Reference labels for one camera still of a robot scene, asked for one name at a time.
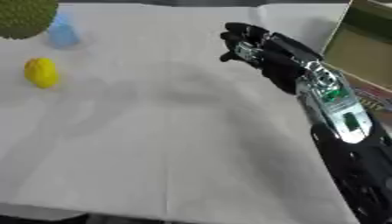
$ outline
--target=robotic hand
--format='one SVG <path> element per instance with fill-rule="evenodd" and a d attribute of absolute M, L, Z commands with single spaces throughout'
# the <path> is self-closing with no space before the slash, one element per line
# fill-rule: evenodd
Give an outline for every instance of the robotic hand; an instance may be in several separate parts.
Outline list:
<path fill-rule="evenodd" d="M 228 23 L 228 52 L 296 95 L 335 185 L 361 224 L 392 223 L 392 139 L 357 100 L 339 70 L 309 47 L 261 27 Z"/>

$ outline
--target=table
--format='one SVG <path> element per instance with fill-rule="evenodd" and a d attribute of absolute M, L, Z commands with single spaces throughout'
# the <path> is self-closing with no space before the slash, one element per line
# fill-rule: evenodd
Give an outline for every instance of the table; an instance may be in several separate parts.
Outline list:
<path fill-rule="evenodd" d="M 61 5 L 80 45 L 0 40 L 0 202 L 205 223 L 354 223 L 296 100 L 256 70 L 218 61 L 227 21 L 320 49 L 343 9 Z M 56 61 L 61 85 L 24 80 L 34 57 Z"/>

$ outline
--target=green spiky object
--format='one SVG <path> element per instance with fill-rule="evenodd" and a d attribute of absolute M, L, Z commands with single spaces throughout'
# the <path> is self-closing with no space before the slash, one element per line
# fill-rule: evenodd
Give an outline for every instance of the green spiky object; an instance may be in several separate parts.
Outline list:
<path fill-rule="evenodd" d="M 0 0 L 0 37 L 28 39 L 45 31 L 56 16 L 57 0 Z"/>

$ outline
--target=blue object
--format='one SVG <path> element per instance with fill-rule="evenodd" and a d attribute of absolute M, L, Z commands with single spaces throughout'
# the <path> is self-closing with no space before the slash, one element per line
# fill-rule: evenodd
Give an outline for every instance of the blue object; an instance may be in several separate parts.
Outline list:
<path fill-rule="evenodd" d="M 56 48 L 73 46 L 80 42 L 66 14 L 58 13 L 47 29 L 49 39 Z"/>

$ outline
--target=yellow ball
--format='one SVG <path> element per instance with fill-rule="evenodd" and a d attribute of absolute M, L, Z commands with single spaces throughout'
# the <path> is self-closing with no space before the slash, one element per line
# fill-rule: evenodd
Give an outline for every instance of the yellow ball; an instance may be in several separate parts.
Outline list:
<path fill-rule="evenodd" d="M 24 77 L 39 88 L 50 88 L 59 82 L 56 65 L 47 58 L 29 60 L 24 66 Z"/>

